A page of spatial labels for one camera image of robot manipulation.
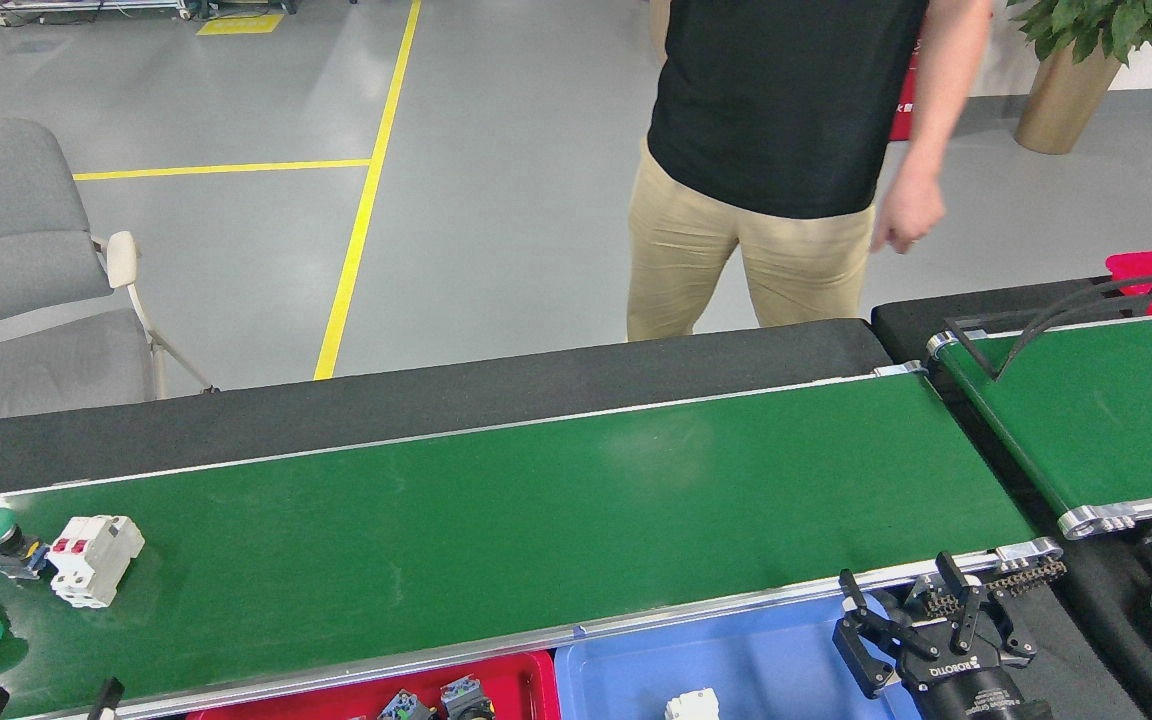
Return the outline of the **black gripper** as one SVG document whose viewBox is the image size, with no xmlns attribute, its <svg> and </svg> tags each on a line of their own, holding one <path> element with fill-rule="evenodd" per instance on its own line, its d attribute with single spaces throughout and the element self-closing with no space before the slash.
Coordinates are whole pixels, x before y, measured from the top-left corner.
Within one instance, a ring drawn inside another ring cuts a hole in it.
<svg viewBox="0 0 1152 720">
<path fill-rule="evenodd" d="M 1018 684 L 1002 669 L 1000 661 L 1024 667 L 1037 655 L 1037 643 L 1026 626 L 1011 617 L 1011 600 L 1001 591 L 973 585 L 958 568 L 952 553 L 938 553 L 938 573 L 948 593 L 958 602 L 952 615 L 952 641 L 948 647 L 955 657 L 943 653 L 932 660 L 932 643 L 915 632 L 911 626 L 869 611 L 867 600 L 850 570 L 838 574 L 838 588 L 851 609 L 838 620 L 833 643 L 847 670 L 861 687 L 867 700 L 877 700 L 882 688 L 890 684 L 897 670 L 879 661 L 864 646 L 873 644 L 887 655 L 901 659 L 901 680 L 923 719 L 1051 719 L 1048 702 L 1026 700 Z M 977 637 L 979 612 L 986 612 L 995 626 L 1002 647 L 987 655 L 967 655 Z M 901 657 L 901 652 L 911 651 Z"/>
</svg>

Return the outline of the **person's left hand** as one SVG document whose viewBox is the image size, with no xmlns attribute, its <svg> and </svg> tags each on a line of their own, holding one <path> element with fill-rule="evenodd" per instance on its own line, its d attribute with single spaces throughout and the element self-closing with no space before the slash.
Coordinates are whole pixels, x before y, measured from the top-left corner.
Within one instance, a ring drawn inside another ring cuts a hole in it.
<svg viewBox="0 0 1152 720">
<path fill-rule="evenodd" d="M 882 197 L 869 252 L 892 249 L 905 255 L 914 251 L 941 222 L 945 213 L 940 169 L 905 162 Z"/>
</svg>

